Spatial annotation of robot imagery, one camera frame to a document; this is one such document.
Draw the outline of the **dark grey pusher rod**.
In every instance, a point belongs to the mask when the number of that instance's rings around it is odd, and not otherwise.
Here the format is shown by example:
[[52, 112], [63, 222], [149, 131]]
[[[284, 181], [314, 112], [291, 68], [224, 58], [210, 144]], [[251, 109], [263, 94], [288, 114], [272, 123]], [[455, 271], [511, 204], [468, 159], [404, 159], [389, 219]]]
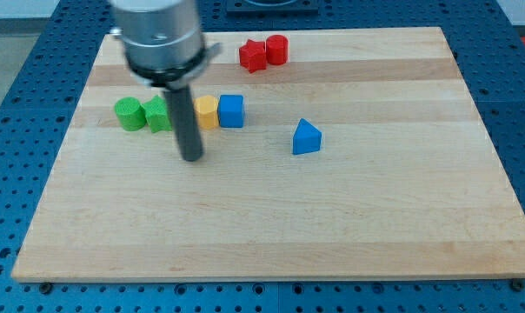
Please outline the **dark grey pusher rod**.
[[163, 92], [177, 146], [184, 161], [195, 162], [203, 156], [203, 141], [196, 119], [189, 86]]

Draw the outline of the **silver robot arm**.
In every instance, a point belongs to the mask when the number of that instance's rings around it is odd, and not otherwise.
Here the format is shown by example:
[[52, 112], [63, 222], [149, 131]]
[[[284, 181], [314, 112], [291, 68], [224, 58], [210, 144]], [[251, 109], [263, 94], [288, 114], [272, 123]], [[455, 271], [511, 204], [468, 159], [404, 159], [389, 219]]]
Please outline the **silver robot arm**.
[[208, 46], [195, 0], [110, 0], [130, 71], [149, 87], [163, 91], [181, 158], [204, 153], [191, 83], [222, 52]]

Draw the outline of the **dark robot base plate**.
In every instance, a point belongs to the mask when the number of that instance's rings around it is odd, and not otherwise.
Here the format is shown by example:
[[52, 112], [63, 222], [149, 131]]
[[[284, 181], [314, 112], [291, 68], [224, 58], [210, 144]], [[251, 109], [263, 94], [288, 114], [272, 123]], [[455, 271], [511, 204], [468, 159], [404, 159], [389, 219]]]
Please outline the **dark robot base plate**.
[[226, 0], [226, 13], [241, 14], [282, 14], [317, 13], [320, 0]]

